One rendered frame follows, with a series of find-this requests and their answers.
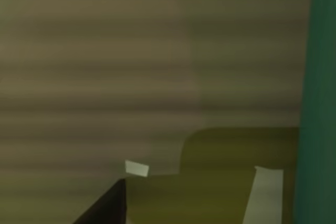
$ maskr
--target blurry background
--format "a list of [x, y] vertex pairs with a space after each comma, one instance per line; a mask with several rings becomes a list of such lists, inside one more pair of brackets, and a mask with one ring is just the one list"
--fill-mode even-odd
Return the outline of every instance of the blurry background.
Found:
[[308, 0], [1, 0], [0, 221], [66, 224], [124, 160], [297, 126]]

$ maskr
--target small white rectangle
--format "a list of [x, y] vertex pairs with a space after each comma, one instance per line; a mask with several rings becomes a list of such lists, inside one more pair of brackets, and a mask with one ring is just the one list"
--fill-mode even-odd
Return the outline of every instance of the small white rectangle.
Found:
[[148, 165], [143, 165], [139, 164], [136, 162], [132, 162], [129, 160], [125, 161], [125, 168], [126, 168], [126, 173], [141, 176], [141, 177], [147, 177], [148, 172], [149, 172], [149, 166]]

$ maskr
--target black triangle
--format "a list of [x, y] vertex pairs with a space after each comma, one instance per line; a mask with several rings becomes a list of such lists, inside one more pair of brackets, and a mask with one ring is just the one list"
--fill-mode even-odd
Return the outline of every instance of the black triangle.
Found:
[[126, 181], [117, 181], [73, 224], [125, 224]]

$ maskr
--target green pole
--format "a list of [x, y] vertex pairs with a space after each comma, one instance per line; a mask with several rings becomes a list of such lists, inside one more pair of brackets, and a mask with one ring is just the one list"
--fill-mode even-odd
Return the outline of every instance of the green pole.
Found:
[[294, 219], [336, 223], [336, 0], [311, 0]]

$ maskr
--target paper piece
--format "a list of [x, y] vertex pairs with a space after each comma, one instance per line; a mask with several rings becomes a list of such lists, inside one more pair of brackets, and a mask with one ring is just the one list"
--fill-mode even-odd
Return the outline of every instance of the paper piece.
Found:
[[141, 177], [147, 177], [149, 172], [149, 166], [140, 163], [125, 161], [126, 173], [134, 174]]
[[281, 224], [284, 170], [256, 170], [243, 224]]

